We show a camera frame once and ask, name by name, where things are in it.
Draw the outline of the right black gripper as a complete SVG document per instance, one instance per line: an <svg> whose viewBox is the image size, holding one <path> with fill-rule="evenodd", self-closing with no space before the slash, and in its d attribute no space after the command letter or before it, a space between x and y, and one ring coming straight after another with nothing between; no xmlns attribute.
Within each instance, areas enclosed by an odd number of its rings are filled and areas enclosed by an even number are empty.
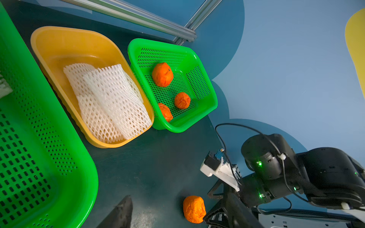
<svg viewBox="0 0 365 228"><path fill-rule="evenodd" d="M251 208L245 203L255 192L257 186L256 174L240 179L242 186L237 192L233 187L218 179L208 192L208 197L218 200L203 221L213 228L262 228L262 224L252 214Z"/></svg>

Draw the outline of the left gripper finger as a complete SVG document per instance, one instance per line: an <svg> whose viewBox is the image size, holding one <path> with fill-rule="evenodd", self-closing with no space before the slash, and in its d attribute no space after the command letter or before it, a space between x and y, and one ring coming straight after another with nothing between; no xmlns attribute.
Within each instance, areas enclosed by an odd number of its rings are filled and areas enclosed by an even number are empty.
<svg viewBox="0 0 365 228"><path fill-rule="evenodd" d="M131 228L132 213L132 198L127 195L113 208L97 228Z"/></svg>

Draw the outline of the peeled bare orange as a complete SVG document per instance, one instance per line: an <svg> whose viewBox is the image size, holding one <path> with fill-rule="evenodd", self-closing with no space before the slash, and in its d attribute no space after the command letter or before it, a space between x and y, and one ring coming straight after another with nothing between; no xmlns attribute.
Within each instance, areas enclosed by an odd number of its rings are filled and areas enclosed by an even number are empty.
<svg viewBox="0 0 365 228"><path fill-rule="evenodd" d="M159 87L167 87L174 78L174 74L170 66L166 63L159 63L155 66L152 72L153 81Z"/></svg>

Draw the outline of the white foam net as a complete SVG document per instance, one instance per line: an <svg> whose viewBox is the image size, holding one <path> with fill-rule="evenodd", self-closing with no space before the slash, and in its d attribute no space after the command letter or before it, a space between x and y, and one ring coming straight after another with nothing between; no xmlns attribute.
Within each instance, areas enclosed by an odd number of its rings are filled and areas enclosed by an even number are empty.
<svg viewBox="0 0 365 228"><path fill-rule="evenodd" d="M68 78L68 81L77 97L92 95L92 91L88 87L83 76L93 70L95 70L95 68L86 63L76 63L63 68L63 72Z"/></svg>

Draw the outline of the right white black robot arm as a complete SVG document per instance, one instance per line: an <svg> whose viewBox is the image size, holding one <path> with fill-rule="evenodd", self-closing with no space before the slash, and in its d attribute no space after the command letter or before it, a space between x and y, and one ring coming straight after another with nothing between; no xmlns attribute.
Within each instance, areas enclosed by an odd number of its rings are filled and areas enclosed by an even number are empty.
<svg viewBox="0 0 365 228"><path fill-rule="evenodd" d="M206 176L218 178L208 192L218 203L203 218L210 226L259 227L252 211L289 195L331 210L365 209L365 170L342 150L321 147L296 154L279 134L255 135L241 147L252 171L245 177L223 153L209 153L201 165Z"/></svg>

